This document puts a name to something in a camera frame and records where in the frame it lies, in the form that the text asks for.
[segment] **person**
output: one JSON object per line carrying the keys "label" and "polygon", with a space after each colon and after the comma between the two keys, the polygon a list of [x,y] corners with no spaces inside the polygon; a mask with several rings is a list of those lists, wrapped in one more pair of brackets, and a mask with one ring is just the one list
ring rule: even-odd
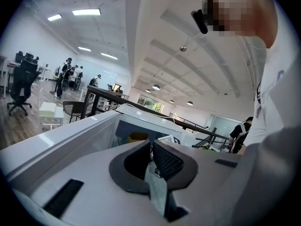
{"label": "person", "polygon": [[232,153],[238,153],[246,138],[246,133],[250,130],[253,117],[246,119],[245,123],[237,125],[229,136],[229,148]]}
{"label": "person", "polygon": [[99,75],[97,75],[97,76],[95,76],[92,80],[90,80],[90,83],[89,83],[89,85],[91,85],[91,86],[95,86],[95,87],[98,87],[98,86],[100,86],[100,77],[101,77],[101,75],[99,74]]}
{"label": "person", "polygon": [[300,41],[275,0],[205,0],[203,13],[205,23],[213,30],[258,36],[266,45],[267,56],[256,91],[253,125],[239,151],[243,154],[247,146],[260,143],[267,135],[284,127],[270,92],[297,58]]}
{"label": "person", "polygon": [[66,64],[64,64],[63,68],[62,68],[62,72],[60,73],[59,79],[58,79],[58,84],[57,84],[57,89],[56,89],[56,97],[61,99],[61,96],[63,94],[63,90],[62,90],[62,82],[64,79],[68,79],[69,75],[70,75],[70,70],[71,70],[71,62],[72,62],[72,58],[68,58],[66,60]]}
{"label": "person", "polygon": [[81,66],[80,68],[76,65],[75,66],[75,69],[74,69],[74,72],[73,72],[73,78],[72,80],[74,81],[74,84],[73,84],[73,88],[72,90],[76,90],[77,88],[77,83],[76,83],[76,79],[77,78],[82,78],[83,77],[83,66]]}
{"label": "person", "polygon": [[112,86],[112,85],[108,85],[108,90],[109,90],[109,91],[114,91],[114,90],[113,90],[113,86]]}

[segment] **ceiling beam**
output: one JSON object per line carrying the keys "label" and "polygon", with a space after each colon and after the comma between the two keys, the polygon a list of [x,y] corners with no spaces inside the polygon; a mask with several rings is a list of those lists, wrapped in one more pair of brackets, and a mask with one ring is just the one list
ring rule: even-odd
{"label": "ceiling beam", "polygon": [[203,95],[203,92],[198,89],[197,87],[195,87],[193,84],[189,83],[188,81],[186,81],[185,79],[181,78],[177,73],[173,72],[172,70],[168,69],[168,68],[162,68],[163,65],[159,64],[157,61],[154,61],[151,58],[146,57],[144,59],[145,62],[161,69],[162,71],[164,71],[165,73],[168,73],[169,75],[173,76],[175,79],[181,81],[183,84],[187,85],[189,88],[193,89],[195,92],[197,92],[199,95]]}
{"label": "ceiling beam", "polygon": [[[147,83],[147,82],[145,82],[145,81],[143,81],[143,80],[141,80],[141,79],[139,79],[138,78],[138,80],[137,81],[139,81],[140,83],[142,83],[142,84],[145,84],[145,85],[147,85],[147,86],[152,86],[152,85],[150,85],[149,83]],[[177,94],[175,94],[174,92],[172,92],[172,91],[169,91],[169,90],[167,90],[167,89],[162,89],[162,90],[165,90],[167,93],[167,95],[169,95],[169,94],[172,94],[173,96],[175,96],[175,97],[180,97],[179,95],[177,95]]]}
{"label": "ceiling beam", "polygon": [[[151,76],[151,77],[154,77],[154,74],[153,74],[153,73],[149,72],[148,70],[146,70],[146,69],[144,69],[144,68],[141,69],[141,72],[146,73],[146,74],[148,74],[148,75]],[[175,86],[175,85],[173,85],[173,84],[170,84],[168,81],[166,81],[166,80],[164,80],[164,79],[162,79],[162,78],[158,78],[158,77],[154,77],[154,78],[157,79],[157,80],[159,80],[159,81],[161,81],[161,82],[163,82],[163,83],[165,83],[165,85],[169,85],[169,86],[175,88],[176,90],[178,90],[179,92],[181,92],[181,93],[183,93],[183,94],[185,94],[185,95],[187,94],[187,92],[181,90],[179,87],[177,87],[177,86]]]}
{"label": "ceiling beam", "polygon": [[[174,54],[176,53],[176,51],[173,51],[171,48],[169,48],[168,46],[166,46],[165,44],[157,41],[157,40],[153,40],[150,43],[152,46],[155,46],[156,48],[166,52],[167,54],[169,54],[170,56],[174,56]],[[187,68],[189,68],[191,71],[193,71],[199,78],[201,78],[217,95],[219,94],[219,90],[217,89],[217,87],[207,78],[207,76],[205,76],[201,71],[198,70],[198,68],[196,66],[194,66],[193,63],[191,63],[190,61],[188,61],[185,57],[176,54],[174,56],[175,59],[177,59],[178,61],[180,61],[182,64],[184,64]]]}
{"label": "ceiling beam", "polygon": [[214,60],[214,62],[223,72],[235,96],[238,98],[240,96],[240,92],[238,86],[235,84],[235,79],[229,69],[229,66],[226,64],[226,61],[221,56],[216,47],[207,39],[207,37],[198,37],[197,29],[180,19],[176,14],[174,14],[171,11],[166,10],[160,18],[194,39],[194,41]]}

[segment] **white desk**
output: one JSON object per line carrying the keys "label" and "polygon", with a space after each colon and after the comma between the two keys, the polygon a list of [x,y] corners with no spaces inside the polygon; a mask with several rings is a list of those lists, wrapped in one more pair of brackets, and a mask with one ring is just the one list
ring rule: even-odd
{"label": "white desk", "polygon": [[20,65],[20,63],[16,63],[16,62],[11,62],[9,61],[7,66],[7,70],[5,72],[5,79],[4,79],[4,95],[3,98],[6,98],[6,87],[7,87],[7,83],[8,83],[8,74],[12,74],[14,68],[16,67],[16,65]]}
{"label": "white desk", "polygon": [[5,56],[0,55],[1,78],[3,77],[3,70],[6,64],[7,64],[7,58]]}
{"label": "white desk", "polygon": [[[43,67],[43,66],[39,66],[39,69],[43,70],[40,81],[41,81],[43,78],[47,79],[47,81],[48,81],[48,79],[49,79],[49,77],[50,77],[51,70],[49,70],[48,68]],[[45,71],[48,71],[48,78],[44,77],[44,76],[45,76]]]}

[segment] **railing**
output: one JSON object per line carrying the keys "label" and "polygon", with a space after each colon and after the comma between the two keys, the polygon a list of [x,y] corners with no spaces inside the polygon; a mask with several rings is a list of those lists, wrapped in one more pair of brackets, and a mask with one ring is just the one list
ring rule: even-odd
{"label": "railing", "polygon": [[[95,98],[94,98],[94,102],[93,102],[93,105],[92,105],[91,112],[90,112],[90,114],[88,114],[88,116],[95,115],[96,111],[105,112],[105,110],[103,110],[103,108],[98,108],[99,99],[104,98],[108,101],[111,101],[111,106],[112,106],[113,109],[118,108],[118,106],[120,106],[122,104],[130,104],[130,105],[133,105],[134,107],[136,107],[136,108],[138,108],[142,111],[146,111],[146,112],[152,113],[154,115],[159,115],[159,116],[166,117],[165,115],[163,115],[161,113],[158,113],[156,111],[153,111],[151,109],[143,107],[142,105],[136,104],[134,102],[131,102],[129,100],[126,100],[126,99],[122,98],[121,94],[118,94],[118,93],[115,93],[115,92],[110,92],[110,91],[107,91],[107,90],[104,90],[104,89],[99,89],[99,88],[96,88],[96,87],[93,87],[93,86],[88,86],[87,87],[87,94],[86,94],[86,97],[85,97],[85,108],[82,111],[81,116],[80,116],[81,120],[86,117],[86,111],[87,111],[87,107],[89,105],[89,98],[90,98],[91,94],[94,94]],[[167,117],[166,119],[169,120],[169,121],[173,121],[172,118]],[[201,127],[201,126],[199,126],[195,123],[189,124],[189,123],[179,121],[179,120],[175,120],[175,123],[177,125],[181,126],[183,129],[190,129],[192,131],[201,132],[201,133],[204,133],[206,135],[213,136],[214,138],[218,137],[218,138],[222,138],[222,139],[227,139],[226,137],[223,137],[223,136],[215,134],[211,131],[205,130],[205,129],[203,129],[203,127]]]}
{"label": "railing", "polygon": [[[196,123],[193,123],[193,122],[191,122],[191,121],[189,121],[187,119],[184,119],[183,117],[177,116],[176,114],[169,113],[169,117],[172,117],[172,118],[174,118],[175,120],[178,120],[178,121],[183,121],[183,122],[185,122],[187,124],[191,124],[191,125],[193,125],[195,127],[200,127],[200,128],[205,129],[205,127],[200,126],[200,125],[198,125]],[[187,131],[190,131],[192,134],[193,133],[198,133],[196,130],[191,130],[189,128],[187,128]]]}

